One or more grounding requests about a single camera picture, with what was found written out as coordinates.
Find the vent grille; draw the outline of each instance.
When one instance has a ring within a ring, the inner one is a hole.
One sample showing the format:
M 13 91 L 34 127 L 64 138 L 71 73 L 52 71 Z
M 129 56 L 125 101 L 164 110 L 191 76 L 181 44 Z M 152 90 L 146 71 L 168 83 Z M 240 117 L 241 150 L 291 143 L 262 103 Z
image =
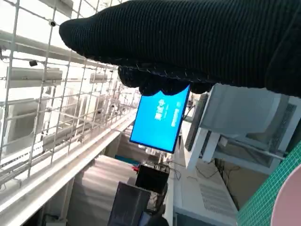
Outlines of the vent grille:
M 223 190 L 203 184 L 199 186 L 206 210 L 228 217 L 235 217 L 235 211 L 229 202 L 227 194 Z
M 270 144 L 270 148 L 269 148 L 271 151 L 277 150 L 279 148 L 281 140 L 285 134 L 287 126 L 288 126 L 294 112 L 296 111 L 296 108 L 297 108 L 296 105 L 288 104 L 288 106 L 285 110 L 283 119 L 271 140 L 271 144 Z

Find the wire mesh panel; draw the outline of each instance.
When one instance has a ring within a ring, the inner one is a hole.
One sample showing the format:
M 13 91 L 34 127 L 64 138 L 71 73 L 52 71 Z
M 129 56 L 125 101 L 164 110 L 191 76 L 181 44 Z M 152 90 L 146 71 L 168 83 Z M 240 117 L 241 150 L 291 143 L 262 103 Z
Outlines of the wire mesh panel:
M 58 30 L 118 0 L 0 0 L 0 200 L 137 108 L 113 65 L 68 49 Z

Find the air conditioner unit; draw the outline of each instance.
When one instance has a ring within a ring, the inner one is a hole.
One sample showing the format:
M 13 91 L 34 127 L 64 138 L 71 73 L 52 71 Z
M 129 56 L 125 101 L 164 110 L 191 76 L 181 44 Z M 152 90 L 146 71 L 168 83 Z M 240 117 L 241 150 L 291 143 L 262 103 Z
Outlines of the air conditioner unit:
M 86 107 L 85 114 L 87 114 L 87 120 L 99 121 L 103 112 L 105 112 L 105 94 L 100 95 L 99 97 L 91 96 L 89 108 Z
M 68 95 L 71 96 L 71 95 L 76 94 L 76 93 L 78 93 L 78 92 L 71 89 L 68 92 Z M 66 106 L 68 106 L 68 107 L 62 109 L 62 112 L 65 113 L 65 114 L 68 114 L 68 115 L 75 116 L 75 117 L 80 117 L 81 115 L 83 115 L 84 112 L 85 112 L 86 105 L 87 105 L 87 96 L 86 95 L 81 95 L 79 100 L 78 100 L 78 98 L 79 98 L 78 96 L 68 97 L 68 99 L 66 101 Z M 72 118 L 68 115 L 61 114 L 60 122 L 65 121 L 65 122 L 67 122 L 67 124 L 72 125 L 72 123 L 74 121 L 77 121 L 76 118 L 74 118 L 74 117 Z
M 47 101 L 41 101 L 40 111 L 46 109 Z M 17 105 L 10 105 L 8 118 L 29 114 L 28 116 L 12 119 L 7 122 L 4 131 L 4 144 L 11 143 L 3 148 L 4 156 L 15 153 L 32 145 L 35 117 L 38 110 L 38 102 L 29 102 Z M 37 125 L 37 134 L 43 127 L 45 112 L 40 113 Z
M 92 127 L 91 123 L 86 123 L 85 124 L 85 130 L 90 129 Z M 73 137 L 76 134 L 76 130 L 82 131 L 83 124 L 80 126 L 74 125 L 74 126 L 69 126 L 67 128 L 63 128 L 58 130 L 58 132 L 49 134 L 47 136 L 43 137 L 43 151 L 52 149 L 54 146 L 68 141 L 71 137 Z
M 55 5 L 55 0 L 40 0 L 40 1 L 51 8 L 53 8 Z M 72 8 L 73 8 L 72 0 L 56 0 L 55 7 L 56 7 L 57 11 L 64 14 L 65 16 L 71 18 Z
M 69 73 L 68 77 L 67 77 L 67 81 L 68 83 L 70 82 L 81 82 L 81 80 L 86 80 L 87 78 L 83 78 L 82 74 L 76 74 L 76 73 Z
M 43 69 L 13 67 L 9 88 L 39 87 L 42 84 L 43 73 Z M 44 86 L 61 85 L 62 74 L 63 72 L 57 68 L 47 68 Z
M 108 80 L 108 75 L 103 73 L 92 73 L 90 75 L 90 84 L 92 83 L 106 83 Z

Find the pink object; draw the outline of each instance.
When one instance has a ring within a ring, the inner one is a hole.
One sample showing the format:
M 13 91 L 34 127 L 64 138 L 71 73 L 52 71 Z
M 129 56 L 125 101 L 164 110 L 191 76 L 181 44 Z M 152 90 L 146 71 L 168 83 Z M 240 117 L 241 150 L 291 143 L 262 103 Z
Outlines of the pink object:
M 277 195 L 271 226 L 301 225 L 301 165 L 291 172 Z

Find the metal rack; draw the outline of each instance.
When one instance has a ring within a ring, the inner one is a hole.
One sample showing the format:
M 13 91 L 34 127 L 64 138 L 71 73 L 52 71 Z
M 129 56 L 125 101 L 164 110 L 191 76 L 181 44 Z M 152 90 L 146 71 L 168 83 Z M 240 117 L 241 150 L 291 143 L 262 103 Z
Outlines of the metal rack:
M 115 4 L 119 1 L 0 0 L 0 14 L 15 11 L 13 27 L 0 22 L 4 25 L 0 25 L 0 90 L 4 91 L 0 92 L 0 203 L 10 188 L 22 188 L 24 181 L 40 169 L 51 167 L 74 147 L 111 128 L 125 115 L 135 113 L 140 94 L 121 84 L 116 66 L 88 60 L 57 39 L 59 24 L 64 20 L 91 16 Z M 22 27 L 24 20 L 28 20 L 27 33 Z M 15 67 L 24 68 L 20 70 L 18 88 L 11 87 Z M 40 79 L 34 80 L 39 81 L 39 86 L 25 85 L 28 78 L 22 73 L 28 68 L 42 69 Z M 52 68 L 62 72 L 59 84 L 49 82 Z M 96 81 L 99 74 L 105 79 Z M 26 111 L 29 106 L 34 110 Z M 26 129 L 30 133 L 22 136 Z M 17 139 L 8 139 L 8 131 Z

